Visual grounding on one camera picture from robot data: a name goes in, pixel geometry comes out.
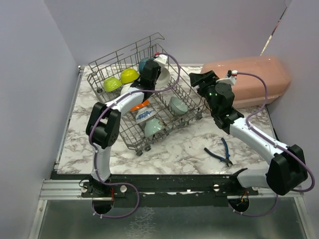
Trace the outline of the blue floral bowl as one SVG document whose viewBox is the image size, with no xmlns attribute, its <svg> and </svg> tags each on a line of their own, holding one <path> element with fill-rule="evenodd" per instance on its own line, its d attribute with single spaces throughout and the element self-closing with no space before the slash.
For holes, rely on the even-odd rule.
<svg viewBox="0 0 319 239">
<path fill-rule="evenodd" d="M 153 107 L 140 109 L 135 117 L 136 123 L 140 124 L 146 120 L 149 120 L 156 113 L 157 112 Z"/>
</svg>

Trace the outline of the beige patterned bowl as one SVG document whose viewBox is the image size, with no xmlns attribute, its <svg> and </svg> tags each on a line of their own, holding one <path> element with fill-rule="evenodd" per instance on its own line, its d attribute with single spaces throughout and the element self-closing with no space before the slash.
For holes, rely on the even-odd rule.
<svg viewBox="0 0 319 239">
<path fill-rule="evenodd" d="M 163 68 L 156 81 L 155 89 L 160 90 L 160 89 L 166 88 L 169 81 L 170 81 L 169 70 L 167 68 Z"/>
</svg>

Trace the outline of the celadon green bowl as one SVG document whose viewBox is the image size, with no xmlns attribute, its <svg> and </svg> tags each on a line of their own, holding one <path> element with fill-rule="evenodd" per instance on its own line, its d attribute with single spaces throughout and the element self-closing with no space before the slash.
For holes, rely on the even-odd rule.
<svg viewBox="0 0 319 239">
<path fill-rule="evenodd" d="M 162 129 L 163 126 L 164 126 L 164 123 L 157 118 L 153 118 L 147 121 L 144 128 L 145 137 L 147 138 L 156 134 L 158 131 Z"/>
</svg>

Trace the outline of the grey bowl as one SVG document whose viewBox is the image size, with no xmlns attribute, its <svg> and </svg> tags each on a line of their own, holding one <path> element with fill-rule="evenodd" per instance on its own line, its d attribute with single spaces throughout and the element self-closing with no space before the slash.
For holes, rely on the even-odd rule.
<svg viewBox="0 0 319 239">
<path fill-rule="evenodd" d="M 131 85 L 132 85 L 131 83 L 125 84 L 125 85 L 122 87 L 120 94 L 123 95 L 124 93 L 126 93 L 127 90 L 130 88 Z"/>
</svg>

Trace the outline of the dark brown bowl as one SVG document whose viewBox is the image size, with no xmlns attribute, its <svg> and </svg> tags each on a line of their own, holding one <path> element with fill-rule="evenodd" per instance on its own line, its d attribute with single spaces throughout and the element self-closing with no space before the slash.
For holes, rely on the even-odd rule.
<svg viewBox="0 0 319 239">
<path fill-rule="evenodd" d="M 153 57 L 145 57 L 145 58 L 140 60 L 140 62 L 138 64 L 138 70 L 139 70 L 140 74 L 143 72 L 143 69 L 145 67 L 146 62 L 150 61 L 150 60 L 153 60 Z"/>
</svg>

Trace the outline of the yellow-green bowl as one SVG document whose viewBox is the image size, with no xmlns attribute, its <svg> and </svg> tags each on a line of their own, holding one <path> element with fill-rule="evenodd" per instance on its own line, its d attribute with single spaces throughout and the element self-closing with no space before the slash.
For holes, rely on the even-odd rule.
<svg viewBox="0 0 319 239">
<path fill-rule="evenodd" d="M 125 69 L 120 74 L 122 84 L 128 84 L 139 78 L 139 73 L 132 68 Z"/>
</svg>

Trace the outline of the white round bowl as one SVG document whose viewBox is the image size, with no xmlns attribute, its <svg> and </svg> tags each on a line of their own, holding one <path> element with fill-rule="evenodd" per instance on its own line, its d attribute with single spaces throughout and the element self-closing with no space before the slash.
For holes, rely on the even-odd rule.
<svg viewBox="0 0 319 239">
<path fill-rule="evenodd" d="M 136 110 L 140 110 L 140 109 L 142 109 L 143 107 L 147 106 L 149 103 L 150 103 L 149 100 L 145 100 L 144 102 L 142 102 L 142 103 L 140 103 L 140 104 L 135 105 L 134 107 L 132 107 L 132 108 L 130 109 L 130 111 L 133 112 L 133 111 L 136 111 Z"/>
</svg>

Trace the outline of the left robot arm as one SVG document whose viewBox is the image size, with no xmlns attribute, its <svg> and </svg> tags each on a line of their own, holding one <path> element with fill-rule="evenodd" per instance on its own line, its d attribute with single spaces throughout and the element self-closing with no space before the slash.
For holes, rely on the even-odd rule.
<svg viewBox="0 0 319 239">
<path fill-rule="evenodd" d="M 121 117 L 134 106 L 143 103 L 154 92 L 160 66 L 155 61 L 147 61 L 139 78 L 129 89 L 108 103 L 97 102 L 93 108 L 86 127 L 89 143 L 94 148 L 92 178 L 96 180 L 93 191 L 98 196 L 106 196 L 110 191 L 107 182 L 111 176 L 111 147 L 119 136 Z"/>
</svg>

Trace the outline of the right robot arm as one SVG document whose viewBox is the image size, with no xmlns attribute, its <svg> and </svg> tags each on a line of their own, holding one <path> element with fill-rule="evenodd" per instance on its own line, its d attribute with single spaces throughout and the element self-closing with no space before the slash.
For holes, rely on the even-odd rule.
<svg viewBox="0 0 319 239">
<path fill-rule="evenodd" d="M 285 195 L 307 180 L 303 150 L 288 146 L 268 136 L 233 107 L 235 85 L 239 71 L 228 71 L 219 78 L 214 71 L 203 74 L 190 73 L 190 84 L 205 98 L 218 128 L 236 137 L 256 151 L 268 164 L 264 169 L 241 169 L 234 173 L 229 189 L 240 195 L 247 188 L 270 188 L 278 195 Z"/>
</svg>

